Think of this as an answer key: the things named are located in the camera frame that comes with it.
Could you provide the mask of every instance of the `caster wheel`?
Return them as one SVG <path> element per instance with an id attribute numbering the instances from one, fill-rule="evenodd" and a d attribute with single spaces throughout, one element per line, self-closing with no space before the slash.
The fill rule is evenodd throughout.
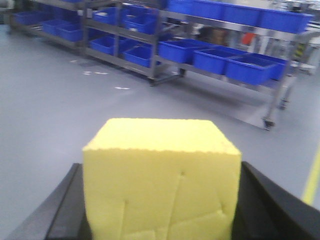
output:
<path id="1" fill-rule="evenodd" d="M 182 69 L 182 68 L 180 68 L 179 69 L 179 75 L 180 75 L 180 77 L 184 77 L 185 75 L 186 75 L 186 70 L 185 69 Z"/>
<path id="2" fill-rule="evenodd" d="M 285 110 L 286 108 L 287 108 L 287 103 L 288 103 L 289 101 L 286 101 L 286 100 L 281 100 L 281 103 L 280 103 L 280 105 L 279 105 L 279 109 L 280 110 Z"/>
<path id="3" fill-rule="evenodd" d="M 285 104 L 281 104 L 281 105 L 279 106 L 279 109 L 280 109 L 280 110 L 286 110 L 286 108 L 287 108 L 287 105 L 285 105 Z"/>
<path id="4" fill-rule="evenodd" d="M 270 131 L 271 128 L 275 126 L 275 123 L 273 121 L 264 119 L 263 125 L 265 130 Z"/>
<path id="5" fill-rule="evenodd" d="M 150 87 L 156 86 L 156 81 L 155 81 L 154 79 L 150 79 L 150 78 L 149 78 L 149 86 L 150 86 Z"/>

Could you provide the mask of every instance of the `red object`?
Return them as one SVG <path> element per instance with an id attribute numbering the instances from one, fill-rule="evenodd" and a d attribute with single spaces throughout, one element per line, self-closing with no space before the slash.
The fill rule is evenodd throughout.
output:
<path id="1" fill-rule="evenodd" d="M 243 38 L 242 38 L 242 44 L 245 44 L 245 45 L 249 45 L 252 40 L 255 38 L 255 34 L 254 33 L 246 33 L 244 34 Z"/>

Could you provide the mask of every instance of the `blue storage bin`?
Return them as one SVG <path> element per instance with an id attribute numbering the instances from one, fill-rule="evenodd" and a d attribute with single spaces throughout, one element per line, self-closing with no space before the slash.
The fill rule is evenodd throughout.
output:
<path id="1" fill-rule="evenodd" d="M 67 10 L 57 7 L 57 6 L 53 6 L 52 7 L 52 11 L 53 11 L 53 16 L 55 19 L 61 19 L 63 20 L 65 18 L 65 15 L 67 14 Z"/>
<path id="2" fill-rule="evenodd" d="M 190 43 L 190 44 L 198 45 L 200 47 L 209 48 L 209 49 L 217 47 L 217 45 L 206 42 L 206 41 L 199 41 L 194 39 L 183 39 L 182 41 L 185 43 Z"/>
<path id="3" fill-rule="evenodd" d="M 124 37 L 119 39 L 119 53 L 133 48 L 137 44 L 136 41 Z M 90 48 L 97 50 L 99 52 L 113 55 L 115 51 L 115 37 L 114 36 L 104 36 L 97 38 L 89 42 Z"/>
<path id="4" fill-rule="evenodd" d="M 138 46 L 124 52 L 123 55 L 124 59 L 129 62 L 150 68 L 152 56 L 151 47 Z"/>
<path id="5" fill-rule="evenodd" d="M 227 47 L 227 46 L 217 46 L 217 47 L 215 47 L 215 49 L 219 50 L 219 51 L 227 52 L 227 53 L 230 53 L 230 54 L 235 54 L 235 55 L 248 54 L 247 51 L 242 51 L 242 50 L 234 49 L 234 48 Z"/>
<path id="6" fill-rule="evenodd" d="M 59 27 L 58 31 L 60 37 L 71 42 L 81 41 L 84 37 L 84 32 L 79 24 L 64 25 Z"/>
<path id="7" fill-rule="evenodd" d="M 63 9 L 60 7 L 53 6 L 52 7 L 53 16 L 55 19 L 70 21 L 70 22 L 80 22 L 81 17 L 78 16 L 77 11 L 71 11 L 67 9 Z"/>
<path id="8" fill-rule="evenodd" d="M 275 80 L 281 79 L 288 63 L 288 60 L 258 53 L 252 53 L 249 56 L 275 63 L 274 70 L 272 71 L 273 73 L 271 75 L 271 78 Z"/>
<path id="9" fill-rule="evenodd" d="M 222 20 L 257 27 L 262 14 L 261 8 L 224 4 Z"/>
<path id="10" fill-rule="evenodd" d="M 41 9 L 42 12 L 51 13 L 51 14 L 53 13 L 53 7 L 50 5 L 39 3 L 39 8 Z"/>
<path id="11" fill-rule="evenodd" d="M 60 19 L 54 19 L 54 20 L 49 20 L 49 21 L 43 21 L 42 23 L 43 31 L 52 34 L 52 35 L 59 35 L 59 30 L 58 28 L 65 26 L 65 25 L 70 25 L 69 21 L 64 21 Z"/>
<path id="12" fill-rule="evenodd" d="M 194 52 L 193 65 L 210 73 L 224 75 L 228 59 L 236 56 L 234 53 L 216 49 L 199 50 Z"/>
<path id="13" fill-rule="evenodd" d="M 264 9 L 261 13 L 260 28 L 300 34 L 313 18 L 313 15 Z"/>
<path id="14" fill-rule="evenodd" d="M 269 80 L 275 69 L 275 63 L 249 55 L 229 59 L 225 75 L 251 85 L 259 85 Z"/>
<path id="15" fill-rule="evenodd" d="M 95 20 L 97 22 L 110 24 L 110 25 L 116 25 L 116 23 L 117 23 L 117 21 L 116 21 L 117 10 L 118 10 L 118 8 L 115 6 L 108 7 L 106 9 L 95 12 L 93 14 L 92 18 L 93 18 L 93 20 Z M 128 9 L 124 8 L 121 10 L 121 14 L 120 14 L 121 22 L 126 20 L 126 16 L 128 14 L 129 14 Z"/>
<path id="16" fill-rule="evenodd" d="M 22 25 L 38 24 L 51 17 L 51 14 L 42 11 L 23 11 L 14 14 L 15 21 Z"/>
<path id="17" fill-rule="evenodd" d="M 157 16 L 148 13 L 136 16 L 130 20 L 125 21 L 126 29 L 145 34 L 154 34 L 156 30 L 156 25 Z"/>
<path id="18" fill-rule="evenodd" d="M 127 5 L 125 8 L 128 9 L 128 15 L 135 17 L 146 14 L 148 12 L 148 8 L 139 5 Z"/>
<path id="19" fill-rule="evenodd" d="M 202 18 L 221 20 L 225 6 L 221 2 L 211 0 L 194 0 L 191 13 Z"/>
<path id="20" fill-rule="evenodd" d="M 180 14 L 192 14 L 194 0 L 169 0 L 168 11 Z"/>
<path id="21" fill-rule="evenodd" d="M 188 41 L 161 41 L 158 46 L 158 54 L 170 61 L 191 64 L 193 62 L 194 51 L 207 49 L 208 47 L 200 46 Z"/>
<path id="22" fill-rule="evenodd" d="M 105 35 L 106 35 L 106 33 L 104 31 L 100 31 L 100 30 L 97 30 L 97 29 L 94 29 L 94 28 L 89 28 L 88 29 L 88 38 L 89 38 L 89 40 L 101 38 L 101 37 L 103 37 Z"/>

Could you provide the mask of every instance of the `foam block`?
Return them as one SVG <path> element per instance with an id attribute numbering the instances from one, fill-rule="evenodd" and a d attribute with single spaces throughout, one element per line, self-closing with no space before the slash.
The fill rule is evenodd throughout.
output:
<path id="1" fill-rule="evenodd" d="M 110 119 L 83 148 L 94 240 L 229 240 L 241 153 L 206 120 Z"/>

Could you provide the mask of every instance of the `gray floor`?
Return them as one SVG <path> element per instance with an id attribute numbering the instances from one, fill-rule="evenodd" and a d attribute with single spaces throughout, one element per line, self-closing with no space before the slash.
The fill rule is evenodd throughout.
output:
<path id="1" fill-rule="evenodd" d="M 237 100 L 239 88 L 197 74 L 150 87 L 140 75 L 41 38 L 6 35 L 5 29 L 0 25 L 0 239 L 50 194 L 72 163 L 82 162 L 82 147 L 116 117 L 212 120 L 244 160 L 302 196 L 320 142 L 318 74 L 301 76 L 288 109 L 268 132 L 222 114 L 246 110 Z M 245 95 L 253 104 L 266 98 Z M 314 206 L 320 209 L 320 190 Z"/>

